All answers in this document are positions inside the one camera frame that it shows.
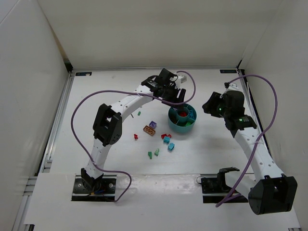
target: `white floor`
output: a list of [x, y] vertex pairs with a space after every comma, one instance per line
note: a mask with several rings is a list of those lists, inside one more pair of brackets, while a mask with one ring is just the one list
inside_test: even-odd
[[[83, 97], [98, 90], [134, 91], [148, 76], [159, 74], [151, 71], [109, 71], [93, 72], [90, 77], [75, 77], [61, 132], [56, 140], [51, 173], [80, 173], [88, 163], [84, 150], [76, 142], [70, 119], [73, 110]], [[167, 123], [169, 107], [159, 101], [152, 101], [129, 116], [123, 123], [123, 134], [110, 150], [105, 169], [123, 170], [131, 174], [212, 174], [223, 167], [243, 169], [247, 163], [242, 149], [226, 129], [223, 119], [205, 114], [202, 105], [207, 102], [213, 91], [224, 92], [224, 82], [237, 77], [237, 74], [221, 74], [219, 70], [189, 70], [197, 83], [197, 93], [190, 104], [197, 111], [196, 124], [189, 134], [181, 135], [170, 130]], [[187, 90], [186, 98], [192, 94], [193, 85], [188, 79], [182, 85]], [[84, 102], [75, 116], [75, 130], [89, 151], [93, 146], [93, 122], [98, 107], [112, 104], [125, 95], [103, 93]], [[156, 134], [151, 137], [142, 129], [151, 121], [157, 123]], [[139, 136], [134, 140], [133, 134]], [[175, 148], [167, 151], [161, 134], [171, 134]], [[150, 160], [148, 151], [159, 148], [158, 158]]]
[[[75, 141], [70, 129], [70, 117], [83, 97], [98, 90], [133, 91], [151, 71], [93, 72], [90, 77], [75, 77], [60, 135], [56, 139], [50, 173], [38, 176], [25, 220], [35, 224], [35, 231], [65, 230], [271, 230], [299, 227], [294, 210], [289, 213], [255, 215], [249, 205], [227, 204], [215, 208], [203, 204], [197, 174], [216, 174], [223, 167], [243, 169], [247, 158], [225, 128], [223, 119], [204, 114], [201, 106], [213, 91], [222, 93], [224, 82], [236, 74], [220, 74], [219, 70], [189, 70], [197, 83], [197, 93], [190, 104], [197, 111], [197, 121], [191, 133], [179, 135], [167, 125], [168, 107], [153, 101], [143, 106], [141, 115], [128, 117], [123, 134], [108, 155], [105, 169], [124, 170], [133, 175], [133, 183], [118, 203], [71, 202], [75, 174], [88, 162], [87, 155]], [[188, 80], [186, 98], [193, 90]], [[124, 95], [104, 93], [89, 99], [76, 115], [77, 135], [91, 151], [92, 124], [102, 103], [112, 104]], [[158, 123], [151, 137], [143, 132], [150, 121]], [[139, 136], [134, 140], [133, 134]], [[170, 153], [160, 138], [172, 134], [175, 149]], [[158, 157], [149, 159], [147, 152], [160, 148]], [[118, 176], [116, 193], [127, 186], [128, 178]]]

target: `teal bowl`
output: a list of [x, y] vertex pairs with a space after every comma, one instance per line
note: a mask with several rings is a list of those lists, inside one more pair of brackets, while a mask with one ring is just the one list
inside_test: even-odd
[[[180, 116], [181, 112], [185, 112], [187, 116]], [[171, 107], [168, 111], [169, 127], [178, 133], [186, 133], [192, 130], [196, 119], [196, 110], [187, 103], [184, 104], [183, 110], [177, 110]]]

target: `green lego brick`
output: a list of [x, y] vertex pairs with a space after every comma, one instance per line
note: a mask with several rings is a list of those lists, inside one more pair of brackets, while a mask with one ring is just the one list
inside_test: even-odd
[[159, 154], [159, 148], [156, 149], [155, 153], [154, 153], [156, 156], [158, 156]]

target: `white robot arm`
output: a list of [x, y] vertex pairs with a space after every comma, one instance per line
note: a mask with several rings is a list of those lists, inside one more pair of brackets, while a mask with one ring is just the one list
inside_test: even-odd
[[[180, 89], [180, 85], [186, 80], [186, 76], [176, 75], [163, 69], [158, 76], [144, 80], [134, 91], [142, 95], [128, 95], [110, 106], [102, 104], [93, 125], [94, 145], [91, 157], [96, 166], [104, 168], [111, 146], [122, 135], [124, 120], [142, 105], [153, 100], [143, 94], [160, 97], [169, 103], [181, 103], [184, 101], [186, 90]], [[81, 169], [81, 177], [84, 187], [91, 190], [102, 179], [103, 173], [93, 165], [92, 160], [89, 160], [87, 166]]]
[[[239, 91], [236, 84], [225, 83], [225, 87], [226, 91], [223, 94], [213, 92], [208, 102], [203, 105], [203, 109], [207, 114], [224, 118], [226, 128], [249, 159], [259, 136], [257, 126], [250, 116], [244, 114], [244, 94]], [[253, 212], [265, 214], [290, 211], [297, 182], [294, 177], [285, 176], [271, 158], [265, 145], [257, 145], [250, 166], [256, 180], [244, 176], [236, 191], [248, 199]], [[216, 187], [224, 192], [230, 191], [240, 175], [241, 172], [235, 167], [220, 169]]]

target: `cable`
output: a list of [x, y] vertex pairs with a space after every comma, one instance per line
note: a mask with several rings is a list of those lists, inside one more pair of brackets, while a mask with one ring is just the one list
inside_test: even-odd
[[171, 103], [171, 102], [168, 102], [168, 101], [165, 101], [165, 100], [162, 100], [162, 99], [159, 99], [158, 97], [155, 97], [153, 95], [149, 95], [149, 94], [145, 94], [145, 93], [136, 93], [136, 92], [128, 92], [128, 91], [121, 91], [121, 90], [100, 90], [100, 91], [96, 91], [88, 96], [86, 96], [82, 101], [80, 101], [80, 103], [77, 105], [77, 107], [75, 108], [73, 114], [72, 114], [72, 117], [71, 117], [71, 130], [73, 132], [73, 135], [76, 139], [76, 141], [80, 144], [80, 146], [83, 148], [83, 150], [87, 153], [89, 159], [91, 160], [91, 162], [93, 163], [94, 167], [96, 167], [98, 170], [102, 171], [102, 172], [108, 172], [108, 173], [121, 173], [121, 174], [125, 174], [129, 177], [129, 184], [128, 186], [126, 187], [126, 189], [119, 195], [119, 197], [116, 199], [116, 200], [112, 200], [113, 202], [117, 202], [118, 200], [120, 200], [120, 198], [124, 195], [124, 193], [129, 189], [130, 185], [131, 185], [131, 182], [132, 182], [132, 178], [131, 178], [131, 175], [125, 171], [118, 171], [118, 170], [104, 170], [100, 167], [98, 167], [96, 164], [95, 164], [95, 161], [93, 160], [91, 154], [88, 152], [88, 150], [86, 149], [86, 147], [82, 144], [82, 142], [80, 141], [80, 139], [78, 138], [78, 136], [76, 135], [76, 132], [75, 132], [75, 129], [74, 129], [74, 117], [75, 117], [75, 114], [77, 112], [77, 110], [79, 109], [79, 107], [84, 103], [85, 100], [87, 100], [88, 98], [90, 98], [91, 96], [93, 95], [97, 95], [97, 94], [100, 94], [100, 93], [107, 93], [107, 92], [110, 92], [110, 93], [121, 93], [121, 94], [127, 94], [127, 95], [143, 95], [143, 96], [147, 96], [147, 97], [151, 97], [153, 99], [156, 99], [156, 100], [159, 100], [163, 103], [168, 103], [169, 105], [173, 105], [173, 106], [176, 106], [176, 105], [182, 105], [182, 104], [185, 104], [187, 102], [189, 102], [190, 100], [193, 99], [195, 93], [196, 93], [196, 83], [193, 79], [193, 77], [191, 76], [191, 74], [189, 74], [188, 72], [186, 71], [177, 71], [177, 73], [185, 73], [187, 74], [191, 80], [192, 80], [192, 83], [193, 83], [193, 93], [192, 93], [192, 96], [182, 102], [182, 103]]
[[273, 85], [271, 84], [271, 82], [269, 82], [266, 78], [264, 78], [264, 77], [262, 77], [262, 76], [259, 76], [259, 75], [244, 75], [244, 76], [237, 77], [237, 78], [231, 80], [231, 81], [228, 82], [228, 83], [230, 84], [230, 83], [232, 83], [232, 82], [234, 82], [234, 81], [236, 81], [236, 80], [238, 80], [238, 79], [245, 78], [245, 77], [249, 77], [249, 76], [260, 78], [260, 79], [266, 81], [266, 82], [270, 85], [271, 89], [273, 90], [274, 98], [275, 98], [275, 110], [274, 110], [274, 115], [273, 115], [273, 118], [271, 119], [271, 122], [270, 122], [269, 126], [268, 126], [266, 129], [264, 129], [264, 131], [261, 132], [261, 134], [257, 137], [257, 139], [256, 139], [256, 141], [255, 141], [254, 148], [253, 148], [253, 150], [252, 150], [252, 152], [251, 152], [251, 155], [250, 155], [250, 157], [249, 157], [249, 159], [248, 159], [247, 165], [245, 166], [245, 168], [244, 168], [243, 172], [241, 173], [240, 177], [238, 178], [238, 180], [236, 181], [236, 183], [234, 184], [234, 186], [232, 187], [232, 189], [229, 191], [229, 193], [228, 193], [219, 203], [217, 203], [217, 204], [215, 205], [216, 208], [218, 208], [219, 206], [221, 206], [224, 202], [229, 201], [229, 200], [232, 200], [232, 199], [234, 199], [235, 197], [237, 197], [237, 195], [236, 195], [236, 196], [232, 196], [232, 197], [230, 197], [230, 196], [233, 194], [234, 190], [236, 189], [236, 187], [239, 185], [239, 183], [240, 183], [241, 180], [243, 179], [245, 173], [247, 172], [247, 170], [248, 170], [248, 168], [249, 168], [249, 166], [250, 166], [250, 164], [251, 164], [251, 162], [252, 162], [252, 160], [253, 160], [253, 158], [254, 158], [254, 155], [255, 155], [255, 152], [256, 152], [256, 149], [257, 149], [257, 145], [258, 145], [259, 140], [260, 140], [261, 137], [265, 134], [265, 132], [267, 132], [267, 131], [270, 129], [270, 127], [273, 125], [273, 123], [274, 123], [274, 121], [275, 121], [275, 118], [276, 118], [276, 114], [277, 114], [277, 107], [278, 107], [277, 93], [276, 93], [276, 90], [275, 90], [274, 86], [273, 86]]
[[105, 190], [96, 191], [94, 194], [100, 194], [103, 193]]
[[205, 178], [205, 177], [203, 177], [203, 176], [199, 176], [199, 177], [197, 177], [197, 178], [196, 178], [196, 182], [197, 182], [197, 184], [201, 184], [201, 183], [199, 183], [199, 182], [198, 182], [198, 179], [199, 179], [200, 177]]
[[94, 186], [93, 189], [92, 189], [92, 192], [90, 194], [88, 194], [87, 196], [91, 196], [92, 193], [95, 194], [96, 192], [98, 192], [98, 190], [95, 191], [95, 186]]

